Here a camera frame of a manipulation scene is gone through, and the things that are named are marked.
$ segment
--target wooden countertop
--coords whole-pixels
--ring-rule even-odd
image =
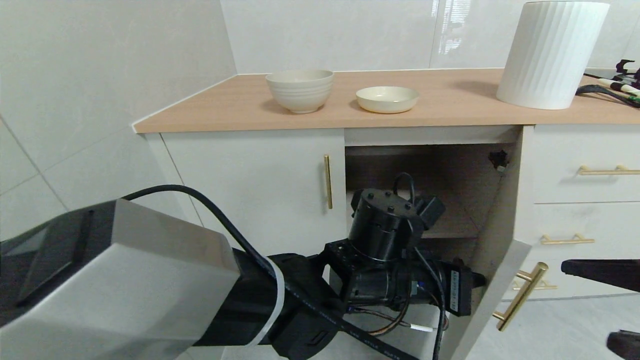
[[[134,125],[138,133],[322,129],[333,127],[478,126],[520,124],[640,124],[637,109],[602,95],[583,95],[566,110],[537,110],[499,101],[502,69],[338,72],[326,104],[293,114],[272,98],[264,75],[240,75]],[[585,77],[583,83],[595,83]],[[420,92],[400,114],[361,109],[355,92],[369,86],[406,86]]]

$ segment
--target white ribbed vase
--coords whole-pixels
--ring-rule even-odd
[[[524,4],[498,99],[528,108],[568,108],[608,11],[605,3]]]

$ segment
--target white zip tie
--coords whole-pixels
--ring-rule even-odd
[[[433,328],[432,327],[422,326],[422,325],[415,325],[414,323],[410,323],[409,326],[413,330],[424,331],[424,332],[433,332]]]
[[[273,272],[276,275],[276,286],[277,286],[276,306],[273,307],[271,316],[269,316],[269,319],[267,320],[267,322],[264,323],[262,330],[258,332],[258,334],[253,338],[253,340],[251,340],[249,344],[245,345],[246,347],[254,347],[255,345],[258,345],[260,341],[262,341],[262,339],[264,339],[264,337],[269,332],[269,330],[271,330],[271,326],[273,325],[273,323],[275,323],[278,316],[280,316],[280,313],[282,312],[282,306],[284,305],[284,275],[282,275],[282,271],[280,271],[280,268],[278,268],[278,265],[276,265],[273,261],[271,261],[271,259],[267,257],[264,257],[264,259],[266,261],[269,261],[269,264],[271,265]]]

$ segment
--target tiled floor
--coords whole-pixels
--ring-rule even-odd
[[[620,360],[607,349],[606,339],[610,332],[620,329],[640,332],[640,295],[533,300],[526,303],[505,332],[496,330],[495,324],[494,320],[487,324],[467,360]],[[213,359],[199,355],[191,356],[196,360]],[[271,347],[228,347],[222,358],[280,359]],[[329,359],[379,360],[382,357],[349,336],[338,334],[313,357],[313,360]]]

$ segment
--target open cabinet door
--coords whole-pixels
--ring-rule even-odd
[[[474,290],[471,316],[450,317],[440,349],[441,359],[467,357],[531,249],[534,233],[532,137],[533,126],[524,126],[509,155],[508,169],[469,263],[473,271],[486,276],[488,286]],[[424,345],[423,359],[431,359],[432,348],[433,344]]]

